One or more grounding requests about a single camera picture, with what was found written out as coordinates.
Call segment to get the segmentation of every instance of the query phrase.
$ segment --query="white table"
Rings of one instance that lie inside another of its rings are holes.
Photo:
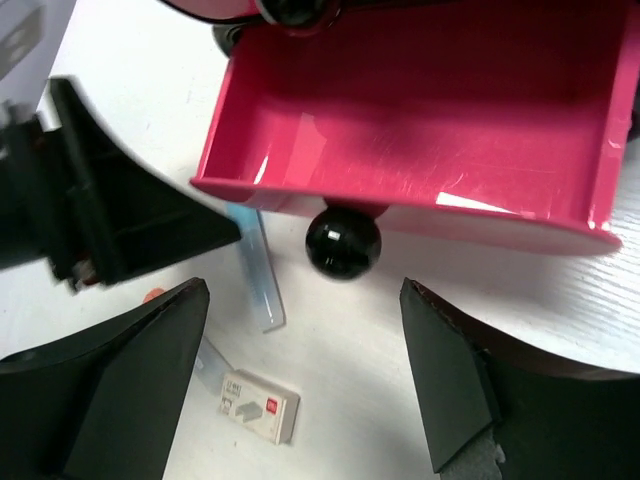
[[[155,0],[78,0],[53,73],[76,75],[123,145],[198,196],[187,180],[225,63],[209,27]],[[212,294],[211,342],[235,367],[298,391],[302,404],[292,445],[274,447],[217,415],[216,398],[192,381],[166,479],[430,478],[401,327],[402,278],[546,350],[640,373],[639,149],[628,149],[613,223],[626,246],[610,257],[541,257],[384,233],[374,270],[334,283],[306,260],[308,220],[269,214],[286,328],[256,330],[233,247],[75,297],[40,262],[0,275],[0,357],[133,308],[153,287],[200,276]]]

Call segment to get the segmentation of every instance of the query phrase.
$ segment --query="black knob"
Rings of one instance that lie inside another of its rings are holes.
[[[292,29],[329,26],[340,12],[340,0],[257,0],[267,22]]]
[[[329,207],[309,225],[306,247],[309,260],[320,272],[336,280],[352,280],[376,263],[382,239],[367,215]]]

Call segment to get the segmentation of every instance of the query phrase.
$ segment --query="black foot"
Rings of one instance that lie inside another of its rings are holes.
[[[222,50],[222,53],[230,57],[233,47],[242,36],[242,27],[240,25],[214,25],[212,30],[216,45]]]
[[[320,272],[336,280],[352,280],[378,261],[382,239],[368,216],[329,207],[311,222],[306,247],[309,260]]]

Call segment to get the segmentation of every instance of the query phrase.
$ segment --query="pink plastic drawer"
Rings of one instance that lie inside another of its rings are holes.
[[[247,28],[197,176],[247,206],[552,254],[609,219],[640,65],[632,0],[467,0]]]

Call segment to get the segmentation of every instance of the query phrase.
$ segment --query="orange object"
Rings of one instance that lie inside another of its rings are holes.
[[[142,301],[142,303],[150,302],[154,298],[159,297],[160,295],[162,295],[164,292],[165,292],[164,288],[156,287],[156,288],[154,288],[153,290],[151,290],[149,293],[147,293],[145,295],[144,300]]]

